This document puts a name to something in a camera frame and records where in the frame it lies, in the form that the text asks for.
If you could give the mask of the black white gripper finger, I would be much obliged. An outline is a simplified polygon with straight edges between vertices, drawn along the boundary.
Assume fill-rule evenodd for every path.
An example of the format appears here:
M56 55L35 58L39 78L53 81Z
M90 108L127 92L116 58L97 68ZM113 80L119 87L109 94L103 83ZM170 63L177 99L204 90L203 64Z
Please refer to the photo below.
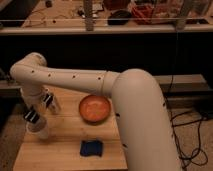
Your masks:
M52 101L53 101L53 95L52 94L46 94L44 99L43 99L45 107L48 108L49 105L52 103Z
M39 115L37 114L37 112L34 109L32 109L32 110L29 110L23 116L23 118L30 123L36 123L39 119Z

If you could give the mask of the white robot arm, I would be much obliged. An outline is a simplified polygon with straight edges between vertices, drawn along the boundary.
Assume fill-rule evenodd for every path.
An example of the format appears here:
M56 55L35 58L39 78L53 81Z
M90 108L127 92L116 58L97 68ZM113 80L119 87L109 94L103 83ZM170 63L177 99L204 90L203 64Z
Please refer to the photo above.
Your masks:
M150 73L49 68L33 52L14 63L10 74L29 107L39 103L46 85L111 98L128 171L183 171L162 90Z

